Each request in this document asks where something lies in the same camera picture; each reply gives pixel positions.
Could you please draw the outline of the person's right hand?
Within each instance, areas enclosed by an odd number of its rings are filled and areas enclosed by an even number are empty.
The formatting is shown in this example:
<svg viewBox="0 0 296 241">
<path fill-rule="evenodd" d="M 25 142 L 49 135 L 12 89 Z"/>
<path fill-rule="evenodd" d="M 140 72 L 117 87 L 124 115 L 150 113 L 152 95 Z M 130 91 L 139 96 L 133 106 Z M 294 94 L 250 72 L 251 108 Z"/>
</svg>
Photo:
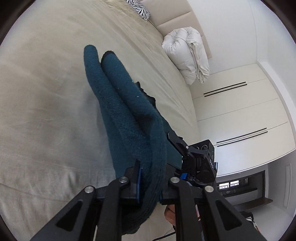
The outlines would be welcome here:
<svg viewBox="0 0 296 241">
<path fill-rule="evenodd" d="M 165 219 L 173 226 L 176 226 L 176 211 L 175 206 L 167 205 L 164 211 Z"/>
</svg>

